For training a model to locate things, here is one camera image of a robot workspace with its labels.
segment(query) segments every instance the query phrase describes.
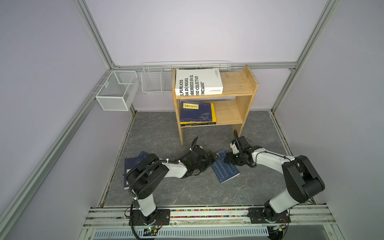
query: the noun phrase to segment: wooden bookshelf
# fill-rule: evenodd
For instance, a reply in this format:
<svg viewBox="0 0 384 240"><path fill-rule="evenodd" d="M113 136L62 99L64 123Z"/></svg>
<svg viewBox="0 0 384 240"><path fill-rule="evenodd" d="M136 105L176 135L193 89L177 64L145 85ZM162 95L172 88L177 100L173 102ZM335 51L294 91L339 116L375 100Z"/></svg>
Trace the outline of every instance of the wooden bookshelf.
<svg viewBox="0 0 384 240"><path fill-rule="evenodd" d="M255 78L252 70L248 65L243 67L241 72L221 72L221 80L223 83L223 94L217 95L198 95L198 96L176 96L176 69L172 72L172 95L175 105L177 126L179 129L180 142L184 145L183 129L180 127L180 100L181 99L196 99L201 98L222 98L236 97L230 101L208 101L215 106L216 124L202 126L187 126L187 127L209 127L217 125L231 125L232 129L236 129L240 135L245 120L248 117L249 110L255 98L259 83Z"/></svg>

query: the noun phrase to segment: metal grate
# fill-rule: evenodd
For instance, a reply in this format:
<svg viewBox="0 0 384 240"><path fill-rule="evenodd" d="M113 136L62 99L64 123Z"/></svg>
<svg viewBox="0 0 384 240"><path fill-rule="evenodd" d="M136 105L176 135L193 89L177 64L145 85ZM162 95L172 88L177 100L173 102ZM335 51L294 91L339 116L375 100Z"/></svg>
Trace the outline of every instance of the metal grate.
<svg viewBox="0 0 384 240"><path fill-rule="evenodd" d="M139 87L135 71L113 70L96 94L104 110L129 111Z"/></svg>
<svg viewBox="0 0 384 240"><path fill-rule="evenodd" d="M136 233L143 237L144 228ZM269 236L267 227L167 227L159 230L156 238L225 238L225 237L261 237ZM135 239L131 229L98 229L93 239Z"/></svg>
<svg viewBox="0 0 384 240"><path fill-rule="evenodd" d="M172 70L175 69L219 69L230 71L229 61L199 61L199 62L158 62L142 63L142 91L145 94L163 94L172 92Z"/></svg>

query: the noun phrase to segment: yellow label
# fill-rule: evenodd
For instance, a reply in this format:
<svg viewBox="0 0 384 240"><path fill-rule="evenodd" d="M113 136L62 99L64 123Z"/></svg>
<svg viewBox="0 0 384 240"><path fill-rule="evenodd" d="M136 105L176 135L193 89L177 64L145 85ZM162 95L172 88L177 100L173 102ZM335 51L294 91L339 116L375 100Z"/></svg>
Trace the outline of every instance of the yellow label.
<svg viewBox="0 0 384 240"><path fill-rule="evenodd" d="M183 103L183 108L199 109L198 104Z"/></svg>

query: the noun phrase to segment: white book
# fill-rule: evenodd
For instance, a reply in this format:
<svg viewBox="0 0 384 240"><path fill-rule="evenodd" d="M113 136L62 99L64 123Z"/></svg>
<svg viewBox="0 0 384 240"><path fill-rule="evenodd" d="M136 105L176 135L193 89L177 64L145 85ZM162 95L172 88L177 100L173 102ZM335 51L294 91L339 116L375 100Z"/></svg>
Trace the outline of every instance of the white book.
<svg viewBox="0 0 384 240"><path fill-rule="evenodd" d="M223 94L218 69L176 70L176 96Z"/></svg>

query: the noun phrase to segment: wire rack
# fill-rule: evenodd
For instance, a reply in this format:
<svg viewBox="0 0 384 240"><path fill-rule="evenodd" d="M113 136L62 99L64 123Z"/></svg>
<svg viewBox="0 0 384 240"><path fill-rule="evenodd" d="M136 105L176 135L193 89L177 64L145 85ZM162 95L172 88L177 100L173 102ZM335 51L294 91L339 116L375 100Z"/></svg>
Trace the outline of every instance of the wire rack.
<svg viewBox="0 0 384 240"><path fill-rule="evenodd" d="M230 71L230 61L189 61L142 63L142 91L145 94L172 92L172 69L219 69Z"/></svg>
<svg viewBox="0 0 384 240"><path fill-rule="evenodd" d="M136 71L113 70L96 94L96 99L107 111L129 111L139 88Z"/></svg>

